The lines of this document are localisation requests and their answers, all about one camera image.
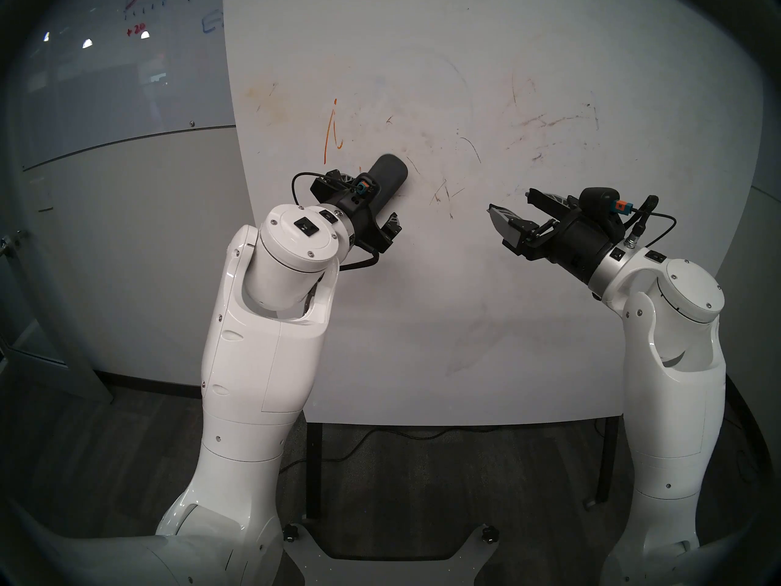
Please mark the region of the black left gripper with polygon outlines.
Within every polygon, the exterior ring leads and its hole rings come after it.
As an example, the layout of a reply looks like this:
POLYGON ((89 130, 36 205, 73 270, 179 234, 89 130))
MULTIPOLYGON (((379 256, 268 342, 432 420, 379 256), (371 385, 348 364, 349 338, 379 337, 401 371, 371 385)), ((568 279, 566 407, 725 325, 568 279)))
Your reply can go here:
POLYGON ((353 180, 339 170, 331 170, 315 175, 310 192, 317 201, 328 201, 347 217, 353 226, 355 244, 369 252, 385 253, 402 231, 398 214, 392 212, 386 223, 378 226, 373 207, 378 188, 365 188, 365 192, 359 194, 349 190, 353 180))

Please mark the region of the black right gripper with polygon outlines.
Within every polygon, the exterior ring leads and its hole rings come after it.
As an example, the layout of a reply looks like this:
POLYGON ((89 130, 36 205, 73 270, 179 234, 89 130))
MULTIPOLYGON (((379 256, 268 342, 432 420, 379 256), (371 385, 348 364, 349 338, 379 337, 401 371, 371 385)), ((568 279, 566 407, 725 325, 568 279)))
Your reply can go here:
POLYGON ((577 210, 577 198, 563 198, 530 188, 526 199, 548 216, 565 219, 550 219, 539 226, 509 209, 489 204, 487 212, 494 229, 502 237, 502 244, 529 261, 546 259, 557 264, 588 284, 599 264, 615 246, 614 240, 577 210))

